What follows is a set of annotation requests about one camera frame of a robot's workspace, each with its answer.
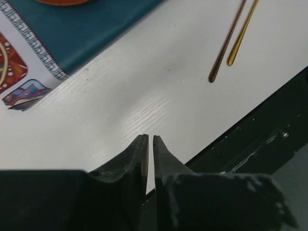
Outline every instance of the golden chopstick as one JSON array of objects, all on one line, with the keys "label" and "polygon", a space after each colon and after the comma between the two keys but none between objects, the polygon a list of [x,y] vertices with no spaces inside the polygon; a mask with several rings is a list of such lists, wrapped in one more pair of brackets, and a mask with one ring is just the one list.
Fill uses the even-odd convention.
[{"label": "golden chopstick", "polygon": [[211,70],[211,72],[210,72],[210,74],[209,74],[209,76],[208,76],[208,81],[209,81],[210,83],[213,83],[213,82],[215,81],[215,79],[216,79],[216,76],[217,76],[219,67],[220,67],[220,65],[221,65],[223,56],[224,56],[225,53],[226,53],[227,46],[228,46],[228,44],[229,44],[229,42],[230,42],[231,36],[232,36],[232,34],[233,34],[233,31],[234,31],[234,29],[235,29],[235,26],[236,26],[236,24],[237,24],[239,18],[240,18],[240,15],[241,15],[241,13],[242,13],[242,11],[243,11],[243,8],[244,8],[244,6],[245,6],[246,1],[247,1],[247,0],[243,0],[243,1],[242,1],[242,4],[241,4],[241,6],[240,6],[240,8],[239,8],[239,10],[238,10],[238,12],[237,12],[237,14],[236,14],[236,17],[235,17],[235,19],[234,19],[234,21],[233,21],[233,24],[232,24],[231,28],[230,28],[230,31],[229,31],[229,33],[228,33],[228,35],[227,35],[227,37],[226,37],[226,39],[225,39],[225,41],[224,41],[224,43],[223,43],[223,45],[222,45],[222,48],[221,48],[221,50],[220,50],[220,52],[219,52],[219,54],[218,54],[218,56],[217,56],[215,62],[214,62],[214,65],[213,65],[213,67],[212,67],[212,70]]},{"label": "golden chopstick", "polygon": [[249,12],[249,14],[248,14],[248,16],[247,16],[247,18],[246,18],[246,21],[245,21],[243,27],[242,27],[242,30],[241,30],[239,36],[237,37],[237,40],[236,40],[236,42],[235,42],[235,44],[234,44],[234,46],[233,46],[233,48],[232,48],[232,50],[231,50],[231,52],[230,52],[230,55],[229,55],[229,57],[228,57],[228,59],[227,59],[227,65],[228,65],[228,66],[231,66],[231,65],[234,63],[236,54],[237,54],[237,52],[238,52],[238,50],[239,50],[239,48],[240,48],[240,45],[241,45],[241,43],[242,43],[244,34],[245,34],[245,32],[246,32],[246,29],[247,29],[248,24],[249,24],[249,22],[250,22],[251,16],[252,16],[252,14],[254,13],[254,10],[255,10],[255,8],[256,8],[256,6],[257,6],[258,1],[259,1],[259,0],[255,0],[254,3],[253,3],[253,5],[252,5],[252,7],[250,8],[250,12]]}]

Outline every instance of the white table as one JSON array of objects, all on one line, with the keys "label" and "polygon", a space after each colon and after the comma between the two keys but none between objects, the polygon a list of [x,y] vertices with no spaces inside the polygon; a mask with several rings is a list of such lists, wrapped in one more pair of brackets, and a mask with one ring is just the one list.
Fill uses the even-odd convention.
[{"label": "white table", "polygon": [[208,83],[240,2],[168,0],[30,110],[0,107],[0,168],[89,171],[143,133],[190,160],[308,65],[308,1],[260,0],[234,65]]}]

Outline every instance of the black and white pattern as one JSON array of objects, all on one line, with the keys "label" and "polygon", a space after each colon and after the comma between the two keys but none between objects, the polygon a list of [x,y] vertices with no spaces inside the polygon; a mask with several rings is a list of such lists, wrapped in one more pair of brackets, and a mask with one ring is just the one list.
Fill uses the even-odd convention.
[{"label": "black and white pattern", "polygon": [[28,25],[18,15],[15,9],[7,2],[7,0],[0,0],[0,10],[11,21],[14,27],[25,38],[33,51],[37,54],[39,59],[44,63],[46,68],[58,80],[66,80],[67,74],[58,66],[51,55],[46,51],[39,39],[31,31]]}]

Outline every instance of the orange plate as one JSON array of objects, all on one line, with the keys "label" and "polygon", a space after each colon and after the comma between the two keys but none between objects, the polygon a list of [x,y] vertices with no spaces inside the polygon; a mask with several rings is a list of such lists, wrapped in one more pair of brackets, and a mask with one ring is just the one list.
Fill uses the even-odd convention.
[{"label": "orange plate", "polygon": [[82,4],[89,0],[37,0],[37,1],[50,5],[71,6],[71,5]]}]

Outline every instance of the teal cloth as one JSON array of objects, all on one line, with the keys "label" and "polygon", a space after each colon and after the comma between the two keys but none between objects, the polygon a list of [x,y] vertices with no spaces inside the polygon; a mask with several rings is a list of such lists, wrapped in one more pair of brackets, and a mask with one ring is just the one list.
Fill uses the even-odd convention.
[{"label": "teal cloth", "polygon": [[49,51],[71,74],[163,0],[91,0],[70,7],[34,0],[8,0]]}]

